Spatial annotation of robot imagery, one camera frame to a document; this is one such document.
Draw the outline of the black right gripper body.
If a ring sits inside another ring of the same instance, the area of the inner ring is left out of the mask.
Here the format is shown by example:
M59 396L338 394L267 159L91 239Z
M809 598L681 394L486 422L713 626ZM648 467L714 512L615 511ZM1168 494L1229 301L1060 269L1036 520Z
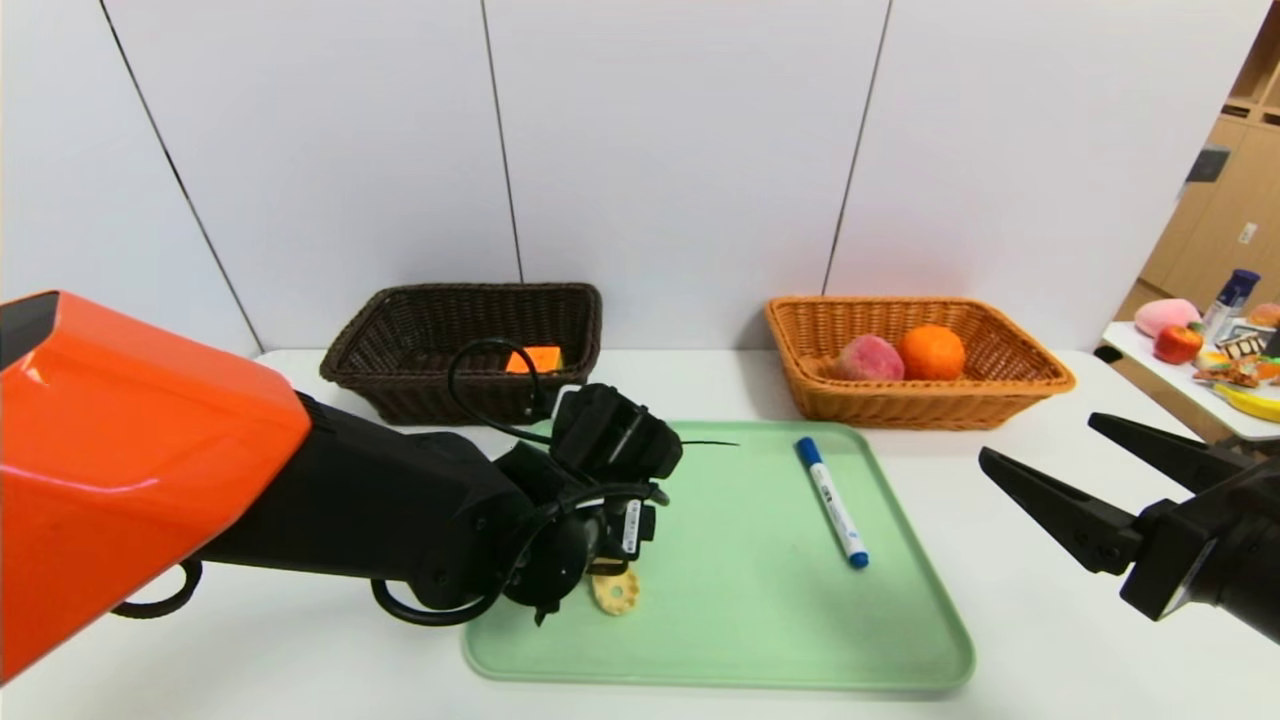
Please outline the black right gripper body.
M1184 502L1147 507L1137 529L1143 543L1120 592L1130 606L1158 621L1204 603L1277 641L1276 457Z

